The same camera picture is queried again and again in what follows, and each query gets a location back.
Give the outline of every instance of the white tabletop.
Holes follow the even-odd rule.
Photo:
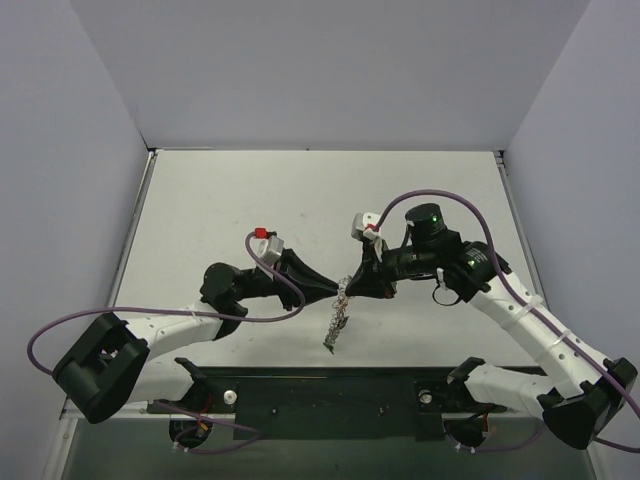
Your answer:
[[[337,281],[353,274],[360,262],[360,244],[350,237],[353,216],[381,212],[397,195],[418,188],[449,190],[478,206],[498,252],[532,287],[491,152],[160,151],[117,304],[175,308],[192,303],[210,264],[253,266],[243,239],[257,226],[276,230],[287,248]],[[424,197],[399,205],[385,223],[391,248],[404,234],[404,213],[434,201],[463,239],[484,239],[463,206]],[[434,286],[399,282],[393,300],[352,300],[335,355],[322,345],[331,299],[294,319],[243,324],[227,338],[168,355],[211,366],[455,366],[469,356],[497,365],[534,363],[471,307],[434,304]],[[242,304],[252,316],[283,313],[277,298]]]

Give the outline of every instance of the purple cable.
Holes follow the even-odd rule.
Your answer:
[[[504,452],[514,452],[516,450],[520,450],[522,448],[526,448],[529,445],[531,445],[532,443],[538,441],[540,439],[540,437],[542,437],[542,434],[544,433],[545,428],[544,428],[544,424],[540,425],[538,427],[538,429],[536,430],[536,432],[531,435],[529,438],[523,440],[520,443],[516,443],[514,445],[505,445],[505,446],[495,446],[495,447],[478,447],[474,449],[474,453],[504,453]],[[460,445],[460,448],[462,450],[465,450],[467,452],[471,451],[471,447],[467,447],[466,445],[463,445],[462,443],[460,443],[458,440],[456,440],[449,432],[447,432],[447,436],[449,437],[449,439],[451,441],[453,441],[456,445]]]
[[[220,318],[222,320],[235,320],[237,322],[252,322],[252,323],[272,323],[272,322],[281,322],[282,320],[288,320],[290,318],[295,317],[304,309],[306,305],[306,301],[304,298],[304,294],[298,287],[296,287],[290,280],[285,278],[282,274],[275,271],[271,266],[267,265],[265,262],[256,255],[251,249],[251,240],[255,238],[255,233],[250,233],[244,239],[244,246],[249,253],[249,256],[259,265],[262,269],[269,272],[273,275],[274,278],[277,278],[280,282],[284,283],[287,287],[294,291],[294,293],[300,299],[300,306],[298,306],[292,312],[286,313],[284,315],[280,315],[277,317],[266,317],[266,318],[251,318],[251,317],[236,317],[234,315],[227,315],[224,313],[217,312],[194,312],[191,310],[171,310],[164,308],[144,308],[144,307],[101,307],[101,308],[92,308],[90,310],[83,310],[81,312],[72,313],[70,315],[66,315],[61,317],[53,322],[45,325],[33,336],[29,339],[27,343],[27,357],[29,357],[29,361],[33,364],[41,372],[52,375],[53,371],[42,365],[33,354],[33,346],[36,343],[36,340],[40,338],[44,333],[48,332],[54,327],[66,323],[70,320],[75,320],[76,318],[86,317],[88,315],[97,315],[102,313],[115,313],[115,312],[129,312],[129,313],[144,313],[144,314],[152,314],[152,315],[178,315],[184,317],[191,317],[193,315],[197,315],[199,317],[213,317]]]
[[[482,227],[482,231],[484,232],[485,238],[487,240],[487,246],[489,247],[489,257],[491,258],[491,263],[493,264],[493,268],[495,269],[496,274],[498,275],[498,278],[500,278],[500,281],[504,285],[505,289],[514,298],[514,300],[516,300],[521,306],[527,305],[527,301],[521,298],[516,293],[516,291],[511,287],[511,285],[509,285],[507,278],[505,277],[504,273],[500,268],[500,263],[498,261],[495,245],[493,243],[493,237],[491,235],[491,231],[489,230],[489,225],[487,224],[487,221],[485,220],[485,218],[482,216],[482,213],[480,213],[480,210],[478,210],[478,208],[475,205],[473,205],[466,198],[460,195],[456,195],[455,193],[447,192],[445,190],[431,190],[431,189],[414,190],[412,192],[407,192],[395,198],[387,206],[387,208],[384,209],[384,212],[382,212],[382,215],[380,217],[380,221],[378,221],[378,223],[374,227],[374,231],[378,231],[380,229],[380,227],[382,226],[386,218],[389,216],[389,212],[391,212],[391,210],[400,202],[403,202],[404,200],[407,200],[409,198],[424,196],[424,195],[433,195],[436,197],[450,198],[451,200],[455,200],[456,202],[463,204],[465,207],[471,210],[471,212],[478,219],[478,222],[480,222],[480,226]],[[562,341],[566,343],[569,346],[569,348],[571,348],[574,352],[580,355],[589,365],[591,365],[600,375],[602,375],[607,380],[607,382],[609,382],[611,386],[622,396],[622,398],[625,399],[625,401],[629,404],[629,406],[631,407],[633,412],[636,414],[638,419],[640,419],[640,405],[636,403],[636,401],[633,399],[631,394],[627,392],[624,389],[624,387],[620,385],[618,381],[611,376],[611,374],[609,374],[609,372],[607,372],[598,362],[596,362],[593,358],[591,358],[589,354],[587,354],[578,345],[576,345],[571,339],[569,339],[569,337],[563,337],[563,333],[553,323],[551,323],[551,321],[544,314],[539,312],[536,308],[532,308],[531,313],[535,315],[543,324],[545,324],[546,327],[549,328],[554,334],[556,334],[558,338],[562,338]],[[596,438],[595,441],[603,445],[606,445],[608,447],[622,450],[624,452],[640,453],[640,448],[620,445],[618,443],[611,442],[610,440],[602,440],[599,438]]]
[[[168,403],[164,403],[164,402],[154,402],[154,405],[158,405],[159,407],[164,408],[165,410],[168,410],[173,413],[187,415],[191,418],[200,420],[201,422],[209,423],[211,425],[220,425],[222,427],[229,427],[229,428],[233,428],[234,430],[242,430],[245,432],[251,432],[255,434],[253,437],[251,437],[248,440],[243,440],[242,442],[234,443],[233,445],[229,445],[228,447],[212,448],[212,449],[190,448],[188,449],[189,453],[195,453],[198,455],[215,455],[219,453],[235,452],[236,450],[240,450],[243,447],[246,447],[248,445],[251,445],[252,443],[257,442],[262,437],[262,434],[260,433],[260,431],[256,430],[255,428],[246,427],[244,425],[238,425],[237,423],[229,422],[227,420],[221,420],[218,418],[209,418],[205,415],[200,415],[195,412],[189,412],[188,410],[183,410],[182,408],[178,408],[174,405],[169,405]],[[178,433],[178,435],[176,435],[176,437],[174,438],[174,442],[178,442],[180,438],[182,438],[184,435],[197,429],[198,427],[193,427],[193,428],[187,428],[183,430],[182,432]]]

